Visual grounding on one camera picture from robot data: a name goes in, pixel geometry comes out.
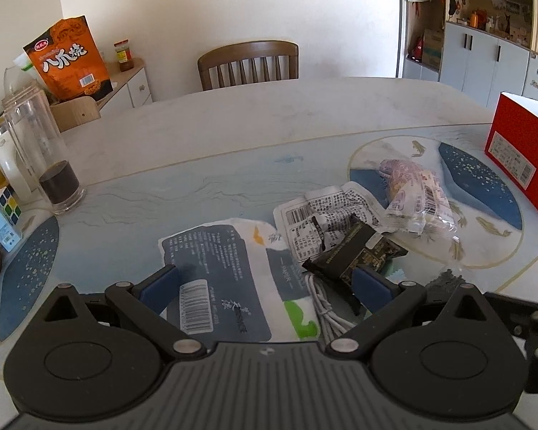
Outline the clear purple snack bag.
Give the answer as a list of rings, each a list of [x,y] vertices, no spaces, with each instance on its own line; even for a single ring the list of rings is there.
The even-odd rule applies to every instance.
[[[378,172],[387,183],[384,220],[389,228],[414,236],[452,236],[457,231],[449,200],[432,170],[411,160],[386,159]]]

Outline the white printed sachet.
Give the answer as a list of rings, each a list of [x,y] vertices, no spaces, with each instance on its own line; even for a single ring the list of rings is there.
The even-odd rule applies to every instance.
[[[308,191],[278,205],[273,216],[278,232],[299,263],[341,243],[353,216],[379,233],[395,231],[388,226],[385,209],[376,197],[356,182]]]

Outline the white thermos bottle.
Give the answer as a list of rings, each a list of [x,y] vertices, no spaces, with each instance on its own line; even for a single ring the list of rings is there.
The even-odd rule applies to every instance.
[[[29,202],[37,186],[5,123],[0,124],[0,170],[19,200]]]

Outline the red lidded jar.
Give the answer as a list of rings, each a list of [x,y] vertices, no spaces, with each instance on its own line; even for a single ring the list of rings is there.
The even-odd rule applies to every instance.
[[[113,44],[115,54],[117,57],[119,70],[121,72],[132,69],[135,65],[133,56],[130,51],[129,40],[124,39]]]

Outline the rubiks cube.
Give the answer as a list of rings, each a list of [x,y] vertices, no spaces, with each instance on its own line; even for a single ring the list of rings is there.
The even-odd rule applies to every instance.
[[[0,211],[13,225],[18,223],[22,211],[10,185],[0,188]]]

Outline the orange snack bag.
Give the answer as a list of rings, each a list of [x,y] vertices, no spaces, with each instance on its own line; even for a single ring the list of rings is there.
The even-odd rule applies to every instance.
[[[60,19],[24,46],[38,75],[60,101],[82,96],[102,100],[112,81],[85,16]]]

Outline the black snack packet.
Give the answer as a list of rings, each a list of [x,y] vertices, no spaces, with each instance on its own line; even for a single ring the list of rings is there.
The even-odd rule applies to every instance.
[[[339,295],[357,315],[362,303],[352,290],[352,274],[358,265],[366,265],[382,274],[392,259],[408,254],[404,249],[368,224],[354,220],[349,232],[335,247],[315,259],[307,259],[302,267],[315,275]]]

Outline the grey wall cabinet unit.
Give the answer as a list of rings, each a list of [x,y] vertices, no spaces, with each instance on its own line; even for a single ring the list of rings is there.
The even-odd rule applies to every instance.
[[[401,77],[488,109],[504,92],[538,100],[538,0],[401,0],[400,16]]]

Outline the light wooden box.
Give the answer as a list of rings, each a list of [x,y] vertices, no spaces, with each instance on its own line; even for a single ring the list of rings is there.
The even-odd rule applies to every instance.
[[[101,117],[97,102],[90,96],[82,96],[51,105],[50,110],[61,132]]]

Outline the red cardboard box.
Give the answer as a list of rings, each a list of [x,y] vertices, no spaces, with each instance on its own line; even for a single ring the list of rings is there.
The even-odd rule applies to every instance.
[[[538,211],[538,100],[500,94],[485,153]]]

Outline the brown wooden chair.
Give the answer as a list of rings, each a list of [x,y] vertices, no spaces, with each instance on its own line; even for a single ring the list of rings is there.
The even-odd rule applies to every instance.
[[[204,91],[251,83],[296,80],[299,47],[280,40],[251,41],[213,49],[197,61]]]

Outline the white blue tissue pack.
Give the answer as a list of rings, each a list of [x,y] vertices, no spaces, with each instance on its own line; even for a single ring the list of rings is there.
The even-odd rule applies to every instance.
[[[207,347],[314,341],[321,327],[299,263],[269,223],[227,219],[162,238],[179,277],[163,315]]]

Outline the white side cabinet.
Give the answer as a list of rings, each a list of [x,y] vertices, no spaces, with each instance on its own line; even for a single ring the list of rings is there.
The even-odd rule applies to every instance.
[[[112,92],[97,102],[101,117],[117,115],[153,102],[146,76],[146,63],[139,57],[133,59],[134,67],[121,71],[118,62],[107,64]]]

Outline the light blue small box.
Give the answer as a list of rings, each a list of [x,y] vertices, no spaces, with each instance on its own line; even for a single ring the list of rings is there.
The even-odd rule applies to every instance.
[[[21,240],[20,232],[0,205],[0,245],[7,252],[12,252]]]

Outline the dark clear plastic bag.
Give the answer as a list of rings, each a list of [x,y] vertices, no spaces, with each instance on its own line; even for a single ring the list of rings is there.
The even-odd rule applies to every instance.
[[[426,293],[430,299],[447,300],[465,282],[462,275],[448,268],[426,285]]]

